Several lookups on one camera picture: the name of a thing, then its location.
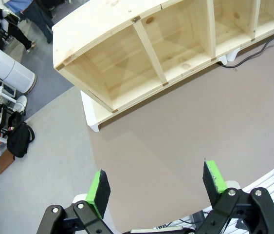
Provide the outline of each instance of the person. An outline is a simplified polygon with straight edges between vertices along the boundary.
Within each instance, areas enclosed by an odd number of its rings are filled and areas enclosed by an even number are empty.
[[[30,52],[30,49],[36,46],[35,42],[28,40],[18,28],[18,18],[11,15],[9,11],[0,9],[0,24],[3,30],[24,45],[27,52]]]
[[[21,12],[26,18],[37,25],[45,35],[48,43],[53,41],[51,28],[54,23],[45,12],[41,10],[35,0],[9,0],[5,3],[5,6],[14,13]]]

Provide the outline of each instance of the blue shirt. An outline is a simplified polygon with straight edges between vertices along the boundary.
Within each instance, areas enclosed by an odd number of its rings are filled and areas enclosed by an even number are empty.
[[[32,0],[10,0],[5,3],[10,10],[14,13],[24,11],[30,4]]]

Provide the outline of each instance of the wooden cabinet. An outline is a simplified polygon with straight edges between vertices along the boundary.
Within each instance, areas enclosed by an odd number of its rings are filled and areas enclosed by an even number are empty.
[[[91,0],[53,27],[54,68],[110,113],[274,33],[274,0]]]

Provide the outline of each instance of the shelf top panel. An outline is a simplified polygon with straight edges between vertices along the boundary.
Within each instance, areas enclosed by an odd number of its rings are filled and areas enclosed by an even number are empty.
[[[54,68],[60,69],[113,34],[182,0],[90,0],[52,27]]]

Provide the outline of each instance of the desk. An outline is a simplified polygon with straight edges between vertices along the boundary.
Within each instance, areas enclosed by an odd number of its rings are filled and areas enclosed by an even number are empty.
[[[274,168],[270,45],[237,69],[214,65],[99,133],[88,127],[97,168],[108,174],[109,209],[118,231],[153,228],[208,207],[205,157],[241,187]]]

